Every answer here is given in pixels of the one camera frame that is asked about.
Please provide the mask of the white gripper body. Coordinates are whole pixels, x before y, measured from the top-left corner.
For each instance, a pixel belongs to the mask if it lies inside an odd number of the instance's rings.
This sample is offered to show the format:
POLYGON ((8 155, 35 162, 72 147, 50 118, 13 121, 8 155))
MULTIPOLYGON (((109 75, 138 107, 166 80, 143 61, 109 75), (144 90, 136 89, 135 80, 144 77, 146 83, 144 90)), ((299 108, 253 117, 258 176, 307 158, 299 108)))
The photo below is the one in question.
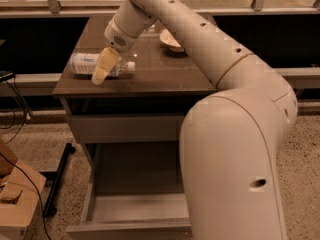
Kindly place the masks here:
POLYGON ((104 38, 106 46, 115 48, 119 53, 130 50, 137 40, 134 26, 115 17, 109 21, 104 38))

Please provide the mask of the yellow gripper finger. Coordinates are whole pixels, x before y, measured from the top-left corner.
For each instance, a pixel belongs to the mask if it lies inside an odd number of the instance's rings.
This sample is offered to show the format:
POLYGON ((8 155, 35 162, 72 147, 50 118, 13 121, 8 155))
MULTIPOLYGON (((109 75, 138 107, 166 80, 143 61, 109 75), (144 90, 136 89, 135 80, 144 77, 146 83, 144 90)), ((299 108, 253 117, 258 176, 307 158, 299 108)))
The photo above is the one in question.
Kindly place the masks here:
POLYGON ((100 85, 104 82, 109 72, 118 63, 120 55, 118 51, 112 47, 104 48, 97 60, 94 73, 92 75, 92 82, 100 85))

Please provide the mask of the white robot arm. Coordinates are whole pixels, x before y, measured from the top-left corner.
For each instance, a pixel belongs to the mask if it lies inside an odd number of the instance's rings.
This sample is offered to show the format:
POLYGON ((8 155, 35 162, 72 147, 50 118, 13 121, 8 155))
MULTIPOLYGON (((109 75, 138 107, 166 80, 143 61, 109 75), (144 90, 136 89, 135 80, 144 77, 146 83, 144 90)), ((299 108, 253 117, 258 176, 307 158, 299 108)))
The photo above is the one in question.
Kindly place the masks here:
POLYGON ((92 80, 102 83, 139 35, 160 21, 216 88, 180 130, 194 240, 287 240, 276 154, 297 118, 290 84, 180 0, 125 0, 104 36, 92 80))

